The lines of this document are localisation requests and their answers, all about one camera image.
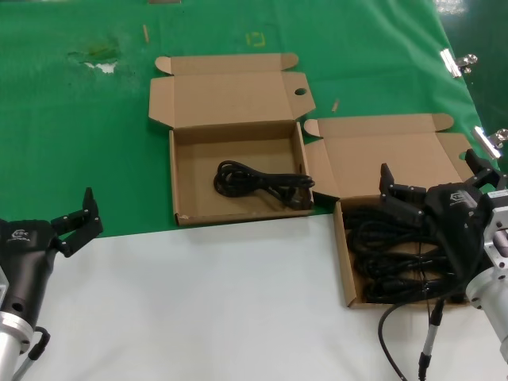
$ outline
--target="wooden stick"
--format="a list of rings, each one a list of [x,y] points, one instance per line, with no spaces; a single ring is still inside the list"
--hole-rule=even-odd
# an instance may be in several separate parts
[[[338,108],[339,108],[339,100],[336,99],[335,102],[333,103],[332,112],[335,113]]]
[[[148,36],[148,29],[146,29],[146,25],[143,24],[143,32],[144,32],[144,40],[147,44],[150,43],[150,37]]]

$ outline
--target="black cable bundle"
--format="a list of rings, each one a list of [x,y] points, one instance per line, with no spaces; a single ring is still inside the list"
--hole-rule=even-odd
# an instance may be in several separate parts
[[[355,268],[371,282],[364,289],[367,302],[398,304],[442,296],[456,283],[452,265],[437,239],[421,226],[410,225],[375,207],[361,207],[344,214],[348,247],[355,254]],[[399,244],[432,244],[426,253],[398,252]],[[404,276],[420,273],[420,279]],[[438,275],[427,279],[425,273]]]
[[[314,181],[307,175],[268,174],[231,160],[219,164],[214,178],[215,190],[225,197],[243,197],[262,189],[295,210],[310,209],[309,189],[313,186]],[[308,197],[299,197],[301,189]]]

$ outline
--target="box lid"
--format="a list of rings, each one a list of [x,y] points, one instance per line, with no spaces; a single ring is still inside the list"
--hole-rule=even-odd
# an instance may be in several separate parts
[[[471,146],[446,114],[335,117],[308,120],[304,130],[321,137],[306,145],[314,193],[334,198],[379,194],[387,163],[397,183],[432,187],[471,177],[460,154]]]
[[[159,57],[172,76],[152,79],[151,119],[174,129],[289,121],[314,109],[306,76],[293,53]]]

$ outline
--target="open cardboard box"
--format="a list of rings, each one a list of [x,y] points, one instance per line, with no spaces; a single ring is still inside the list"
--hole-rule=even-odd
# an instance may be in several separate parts
[[[305,74],[285,72],[295,54],[159,57],[172,76],[153,79],[151,119],[169,127],[173,211],[180,225],[297,217],[266,192],[226,198],[214,189],[217,167],[235,160],[267,173],[308,168],[300,125],[314,109]],[[311,201],[310,192],[302,197]]]
[[[337,117],[304,124],[308,134],[322,138],[306,145],[310,175],[316,182],[314,197],[337,200],[335,234],[348,306],[369,304],[362,298],[366,279],[352,266],[342,213],[379,202],[382,163],[388,164],[396,183],[416,187],[470,178],[471,170],[460,154],[471,146],[464,135],[443,132],[452,125],[446,114]]]

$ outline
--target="white table surface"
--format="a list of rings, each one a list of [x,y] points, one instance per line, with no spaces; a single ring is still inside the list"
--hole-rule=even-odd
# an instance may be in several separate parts
[[[331,216],[97,239],[58,255],[25,381],[396,380],[382,312],[344,306]],[[385,324],[409,380],[426,328],[412,308]],[[447,311],[427,379],[506,375],[484,313]]]

